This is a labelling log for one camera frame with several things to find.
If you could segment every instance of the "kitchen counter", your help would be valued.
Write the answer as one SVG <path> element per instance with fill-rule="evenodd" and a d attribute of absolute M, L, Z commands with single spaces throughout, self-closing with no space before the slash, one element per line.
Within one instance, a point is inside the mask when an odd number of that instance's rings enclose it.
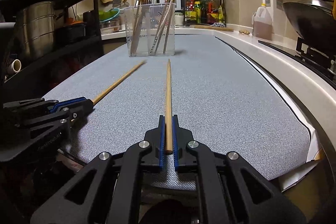
<path fill-rule="evenodd" d="M 175 34 L 213 35 L 241 51 L 278 79 L 295 97 L 302 102 L 300 108 L 306 108 L 306 115 L 319 133 L 319 139 L 326 152 L 334 175 L 336 175 L 336 90 L 317 74 L 292 58 L 258 42 L 252 35 L 240 34 L 238 31 L 222 32 L 217 30 L 180 27 Z M 126 32 L 102 35 L 102 39 L 125 37 Z M 282 41 L 267 41 L 284 45 Z"/>

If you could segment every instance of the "wok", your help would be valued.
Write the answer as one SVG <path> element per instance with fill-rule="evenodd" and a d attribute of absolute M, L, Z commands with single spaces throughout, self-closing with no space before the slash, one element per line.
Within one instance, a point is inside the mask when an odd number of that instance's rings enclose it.
<path fill-rule="evenodd" d="M 297 2 L 283 3 L 283 10 L 305 44 L 327 54 L 336 54 L 336 20 L 329 13 Z"/>

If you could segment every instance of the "gray fabric mat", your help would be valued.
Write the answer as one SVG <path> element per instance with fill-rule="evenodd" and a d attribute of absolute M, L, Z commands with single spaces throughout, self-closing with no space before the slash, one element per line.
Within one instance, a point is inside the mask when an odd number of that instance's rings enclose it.
<path fill-rule="evenodd" d="M 124 152 L 143 140 L 165 114 L 168 58 L 172 109 L 194 139 L 222 154 L 240 153 L 268 180 L 305 163 L 310 135 L 278 93 L 244 58 L 209 35 L 176 35 L 175 56 L 147 57 L 147 63 L 96 106 L 65 150 L 89 162 L 98 153 Z M 144 58 L 129 58 L 123 45 L 51 90 L 44 98 L 95 98 Z M 195 189 L 193 175 L 177 175 L 173 156 L 165 170 L 146 174 L 157 187 Z"/>

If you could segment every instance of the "green bowl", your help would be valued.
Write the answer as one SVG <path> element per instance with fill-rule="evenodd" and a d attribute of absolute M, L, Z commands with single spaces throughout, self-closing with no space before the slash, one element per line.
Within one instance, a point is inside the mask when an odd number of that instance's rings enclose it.
<path fill-rule="evenodd" d="M 108 12 L 99 11 L 99 21 L 107 20 L 119 13 L 119 8 L 113 8 Z"/>

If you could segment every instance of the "utensil holder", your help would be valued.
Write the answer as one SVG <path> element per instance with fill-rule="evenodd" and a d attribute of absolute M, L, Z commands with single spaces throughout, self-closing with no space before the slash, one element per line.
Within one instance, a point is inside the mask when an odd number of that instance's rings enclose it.
<path fill-rule="evenodd" d="M 126 41 L 130 57 L 175 54 L 174 8 L 175 3 L 145 4 L 124 8 Z"/>

